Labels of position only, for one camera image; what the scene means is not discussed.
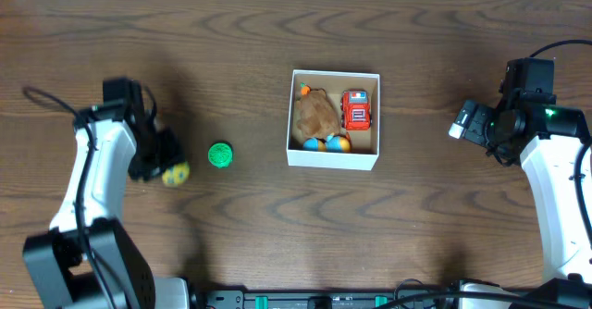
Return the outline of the yellow ball with blue marks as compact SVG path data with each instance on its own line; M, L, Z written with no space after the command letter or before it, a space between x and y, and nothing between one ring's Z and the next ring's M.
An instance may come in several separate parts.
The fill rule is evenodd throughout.
M178 187L185 183L191 174L190 165L187 162L177 163L167 168L161 179L167 187Z

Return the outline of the green round toy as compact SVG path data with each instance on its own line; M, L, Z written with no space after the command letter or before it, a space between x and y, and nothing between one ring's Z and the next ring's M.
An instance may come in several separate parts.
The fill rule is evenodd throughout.
M208 161L217 168L228 167L233 161L233 150L226 142L216 142L208 150Z

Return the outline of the brown plush toy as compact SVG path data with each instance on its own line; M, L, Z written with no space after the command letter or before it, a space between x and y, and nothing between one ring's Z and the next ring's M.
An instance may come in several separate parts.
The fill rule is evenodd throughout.
M310 138L325 139L340 133L341 126L338 112L329 102L323 89L313 89L301 83L301 98L295 107L299 112L297 128L305 140Z

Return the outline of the red toy truck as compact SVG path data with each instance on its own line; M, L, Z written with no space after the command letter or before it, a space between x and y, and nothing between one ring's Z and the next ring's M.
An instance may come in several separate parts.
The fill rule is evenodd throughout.
M372 124L370 109L368 92L345 91L340 100L342 127L345 130L369 130Z

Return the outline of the white cardboard box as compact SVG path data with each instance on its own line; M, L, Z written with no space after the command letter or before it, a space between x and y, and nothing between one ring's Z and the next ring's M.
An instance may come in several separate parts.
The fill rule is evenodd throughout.
M333 153L305 151L304 138L297 129L299 115L296 101L301 85L308 84L327 92L328 101L339 106L341 94L347 90L364 90L369 96L372 124L368 130L350 133L352 151ZM374 73L353 73L295 69L290 84L290 106L286 133L286 154L292 167L321 167L351 170L371 170L380 155L380 96L381 79Z

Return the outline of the duck toy with blue hat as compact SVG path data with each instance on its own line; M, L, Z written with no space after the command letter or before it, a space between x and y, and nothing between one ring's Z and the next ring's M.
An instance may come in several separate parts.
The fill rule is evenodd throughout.
M329 135L325 139L307 139L302 148L304 151L310 152L350 153L352 144L348 134L345 136Z

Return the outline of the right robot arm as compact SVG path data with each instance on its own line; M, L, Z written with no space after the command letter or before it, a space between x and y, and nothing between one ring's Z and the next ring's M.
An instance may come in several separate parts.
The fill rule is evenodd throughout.
M583 111L556 104L553 82L553 61L511 60L499 103L466 101L449 130L501 165L519 166L533 193L543 283L511 308L591 305L591 133Z

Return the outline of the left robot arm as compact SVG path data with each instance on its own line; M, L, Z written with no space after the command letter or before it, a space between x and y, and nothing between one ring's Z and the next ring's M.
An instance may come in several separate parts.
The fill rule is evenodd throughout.
M77 155L47 232L23 259L46 308L196 308L190 282L156 277L122 225L129 179L179 186L190 175L181 145L145 108L151 94L128 78L105 80L103 102L74 110Z

